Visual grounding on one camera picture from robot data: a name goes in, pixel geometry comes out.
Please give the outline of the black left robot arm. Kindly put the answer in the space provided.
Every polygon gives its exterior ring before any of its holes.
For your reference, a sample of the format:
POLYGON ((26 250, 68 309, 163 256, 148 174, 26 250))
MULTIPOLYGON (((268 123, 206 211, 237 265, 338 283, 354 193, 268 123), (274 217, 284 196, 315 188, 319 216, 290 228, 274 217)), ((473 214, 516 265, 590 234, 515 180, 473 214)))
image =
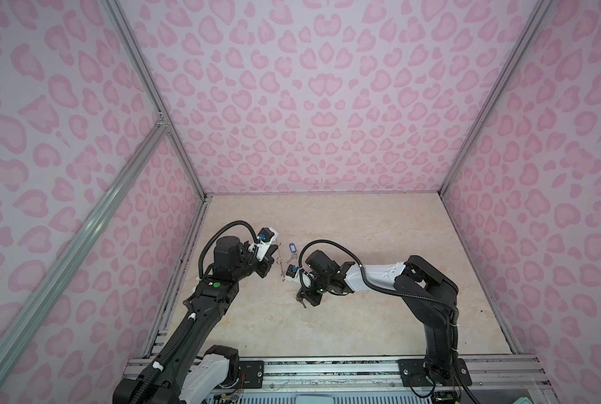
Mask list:
POLYGON ((252 274, 265 278, 275 263, 278 232, 256 232, 245 221, 230 222, 207 242, 199 259, 199 283, 184 301, 187 311, 160 353, 135 379, 123 378, 114 403, 204 403, 213 390, 238 392, 245 383, 237 349, 201 349, 228 312, 240 283, 252 274), (210 265, 204 263, 213 254, 210 265))

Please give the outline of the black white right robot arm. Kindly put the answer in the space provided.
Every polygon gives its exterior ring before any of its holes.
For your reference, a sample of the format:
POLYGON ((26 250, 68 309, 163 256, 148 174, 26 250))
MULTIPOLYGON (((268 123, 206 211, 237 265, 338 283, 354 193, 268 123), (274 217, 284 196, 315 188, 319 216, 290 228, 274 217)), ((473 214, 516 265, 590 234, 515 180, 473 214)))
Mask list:
POLYGON ((374 291, 403 300, 424 328, 426 353, 423 360, 402 361, 405 386, 431 389, 472 385, 468 368, 458 353, 459 288, 455 282, 421 256, 411 255, 404 262, 364 265, 351 252, 342 264, 321 250, 307 258, 288 263, 285 278, 299 284, 296 299, 301 304, 319 306, 325 295, 350 296, 374 291))

